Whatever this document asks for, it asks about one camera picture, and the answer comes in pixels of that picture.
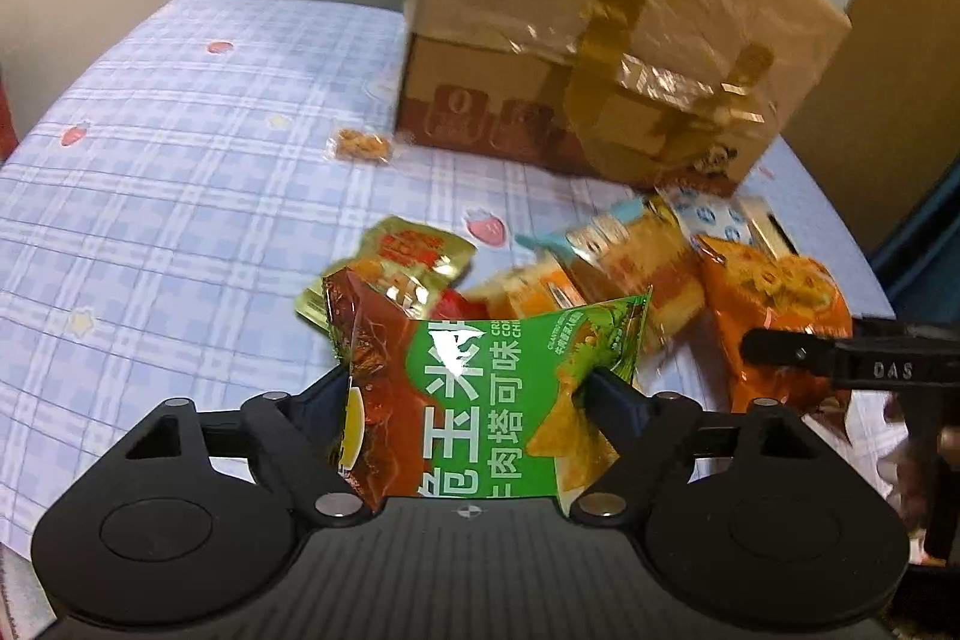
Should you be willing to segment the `right hand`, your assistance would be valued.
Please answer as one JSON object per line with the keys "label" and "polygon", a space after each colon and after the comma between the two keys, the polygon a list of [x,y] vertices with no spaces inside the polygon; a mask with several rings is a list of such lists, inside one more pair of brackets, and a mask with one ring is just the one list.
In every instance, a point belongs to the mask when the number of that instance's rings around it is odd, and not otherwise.
{"label": "right hand", "polygon": [[958,564],[958,392],[919,388],[892,396],[885,417],[907,438],[878,460],[889,502],[923,542],[924,562]]}

